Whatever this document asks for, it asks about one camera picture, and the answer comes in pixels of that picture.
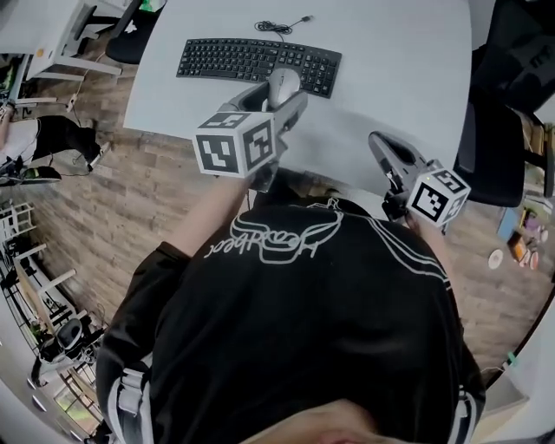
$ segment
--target keyboard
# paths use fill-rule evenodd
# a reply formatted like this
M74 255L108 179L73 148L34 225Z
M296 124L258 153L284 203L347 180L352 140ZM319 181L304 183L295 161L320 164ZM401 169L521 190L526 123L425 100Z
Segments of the keyboard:
M341 54L293 43L243 39L187 40L178 67L178 77L265 82L278 68L295 70L301 89L320 97L331 97Z

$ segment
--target black t-shirt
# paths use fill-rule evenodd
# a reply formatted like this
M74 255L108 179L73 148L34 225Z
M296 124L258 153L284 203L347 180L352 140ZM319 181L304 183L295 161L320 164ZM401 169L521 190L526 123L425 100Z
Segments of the black t-shirt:
M447 442L463 385L483 404L447 275L403 226L339 199L237 216L189 259L162 244L105 335L97 387L153 350L155 441L237 444L348 399L380 432Z

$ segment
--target keyboard cable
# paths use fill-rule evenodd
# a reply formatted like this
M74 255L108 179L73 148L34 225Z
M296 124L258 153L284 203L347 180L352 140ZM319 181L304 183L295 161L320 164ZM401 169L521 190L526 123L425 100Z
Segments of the keyboard cable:
M281 38L282 42L285 42L284 37L282 35L289 35L293 32L293 26L299 24L301 22L309 22L313 20L314 16L304 16L298 22L294 22L293 24L275 24L274 22L270 22L268 20L263 20L261 22L254 23L254 29L261 32L275 32L279 38Z

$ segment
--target floor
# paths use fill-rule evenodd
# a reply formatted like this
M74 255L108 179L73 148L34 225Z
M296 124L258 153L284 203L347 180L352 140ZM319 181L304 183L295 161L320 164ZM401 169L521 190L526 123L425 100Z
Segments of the floor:
M102 52L95 42L86 58ZM64 177L53 186L28 186L8 192L32 202L39 228L37 240L47 243L44 263L57 275L75 268L65 290L83 308L107 321L125 296L139 262L186 214L212 178L199 173L189 140L122 128L135 67L123 67L119 78L88 73L75 110L80 120L98 120L100 142L113 150L87 177ZM67 102L74 82L40 81L40 95ZM65 114L63 106L48 105L33 112ZM74 166L75 153L58 155L61 173L83 173ZM487 258L504 248L496 231L499 208L470 203L451 224L447 242L463 292L457 295L465 338L485 375L505 360L532 326L552 288L555 269L555 225L543 249L538 271L521 269L508 257L497 271Z

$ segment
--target office chair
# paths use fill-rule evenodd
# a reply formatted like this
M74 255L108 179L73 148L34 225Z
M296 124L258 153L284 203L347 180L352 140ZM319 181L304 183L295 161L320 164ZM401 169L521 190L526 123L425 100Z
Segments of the office chair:
M471 200L518 206L525 162L545 171L544 194L553 194L553 152L525 150L515 109L534 112L555 92L555 26L544 17L550 0L497 0L486 45L473 53L465 125L454 170L470 185Z
M115 26L106 55L117 62L138 65L142 58L148 39L153 32L163 8L156 12L139 10L142 0L133 0L127 7L120 21ZM125 32L133 21L131 32Z

